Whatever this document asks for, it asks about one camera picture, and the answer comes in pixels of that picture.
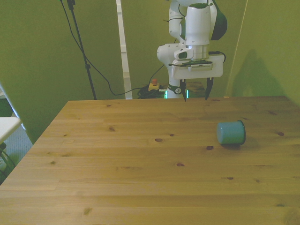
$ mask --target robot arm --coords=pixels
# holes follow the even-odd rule
[[[186,79],[208,78],[207,99],[213,78],[223,74],[224,61],[223,56],[209,56],[210,40],[219,40],[226,30],[226,18],[215,0],[172,0],[169,33],[180,42],[157,51],[169,72],[170,98],[185,98]]]

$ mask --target green backdrop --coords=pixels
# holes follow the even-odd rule
[[[300,105],[300,1],[248,0],[230,96],[287,96]]]
[[[76,0],[75,15],[86,55],[123,92],[116,2]],[[83,56],[57,0],[1,0],[0,27],[0,86],[34,143],[67,101],[93,99]],[[98,99],[124,98],[91,73]]]

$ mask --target teal cup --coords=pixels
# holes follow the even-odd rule
[[[217,124],[217,140],[220,144],[244,144],[246,130],[241,120]]]

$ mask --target cable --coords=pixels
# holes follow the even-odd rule
[[[76,21],[76,17],[75,17],[75,13],[74,13],[73,5],[75,5],[75,1],[74,0],[67,0],[67,4],[69,6],[69,9],[71,10],[72,17],[73,17],[73,20],[74,20],[74,24],[75,24],[75,27],[76,27],[76,31],[77,31],[77,35],[78,35],[78,39],[79,39],[79,43],[80,43],[80,47],[81,47],[81,52],[83,54],[84,65],[85,65],[86,72],[88,74],[88,78],[89,78],[90,87],[91,87],[91,90],[92,90],[92,93],[93,93],[93,97],[94,97],[94,100],[97,100],[95,89],[94,89],[94,84],[93,84],[93,80],[92,80],[92,76],[90,74],[90,65],[87,63],[87,60],[86,60],[86,56],[85,56],[84,48],[83,48],[83,43],[81,41],[80,32],[79,32],[79,29],[78,29],[78,26],[77,26],[77,21]]]
[[[178,11],[179,11],[179,13],[180,13],[182,16],[186,17],[186,15],[183,15],[183,14],[180,12],[180,4],[178,5]]]
[[[208,52],[208,54],[209,54],[209,55],[218,55],[218,54],[222,54],[222,55],[224,55],[224,61],[223,61],[223,63],[225,63],[225,61],[226,61],[226,55],[225,55],[225,53],[223,53],[223,52],[220,52],[220,51],[216,51],[216,52]]]
[[[11,157],[10,157],[5,151],[3,151],[3,150],[0,149],[0,156],[1,156],[1,154],[4,154],[4,155],[12,162],[13,166],[15,167],[15,163],[14,163],[14,161],[11,159]]]
[[[180,18],[173,18],[173,19],[163,20],[163,21],[170,22],[171,20],[177,20],[177,19],[183,19],[183,17],[180,17]]]
[[[137,95],[139,96],[138,99],[159,98],[165,95],[165,92],[160,92],[159,90],[148,91],[148,87],[149,86],[145,86],[138,91],[137,93]]]
[[[74,34],[73,34],[73,32],[72,32],[72,28],[71,28],[71,24],[70,24],[70,21],[69,21],[69,18],[68,18],[68,15],[67,15],[67,12],[66,12],[66,9],[65,9],[65,7],[64,7],[64,4],[62,3],[62,0],[60,0],[60,2],[61,2],[61,5],[62,5],[62,7],[63,7],[63,9],[64,9],[64,11],[65,11],[65,14],[66,14],[66,17],[67,17],[67,22],[68,22],[68,24],[69,24],[69,28],[70,28],[70,31],[71,31],[71,34],[72,34],[72,36],[73,36],[73,39],[75,40],[75,42],[77,43],[77,45],[78,45],[78,48],[80,49],[80,51],[83,53],[83,51],[82,51],[82,49],[81,49],[81,47],[79,46],[79,44],[78,44],[78,42],[77,42],[77,40],[76,40],[76,38],[75,38],[75,36],[74,36]],[[91,61],[88,59],[88,57],[86,57],[86,55],[85,55],[85,58],[86,58],[86,60],[91,64],[91,66],[106,80],[106,82],[107,82],[107,84],[108,84],[108,87],[109,87],[109,90],[110,90],[110,92],[113,94],[113,95],[115,95],[115,96],[119,96],[119,95],[124,95],[124,94],[126,94],[126,93],[128,93],[128,92],[131,92],[131,91],[133,91],[133,90],[137,90],[137,89],[142,89],[142,88],[134,88],[134,89],[131,89],[131,90],[129,90],[129,91],[126,91],[126,92],[124,92],[124,93],[121,93],[121,94],[115,94],[114,92],[113,92],[113,90],[112,90],[112,88],[111,88],[111,85],[110,85],[110,83],[109,83],[109,81],[106,79],[106,77],[91,63]],[[153,75],[152,75],[152,77],[161,69],[161,68],[159,68]]]

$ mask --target table surface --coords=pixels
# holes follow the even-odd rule
[[[244,145],[219,122],[242,120]],[[70,101],[0,186],[0,224],[299,225],[285,97]]]
[[[0,117],[0,144],[4,142],[20,125],[21,120],[17,117]]]

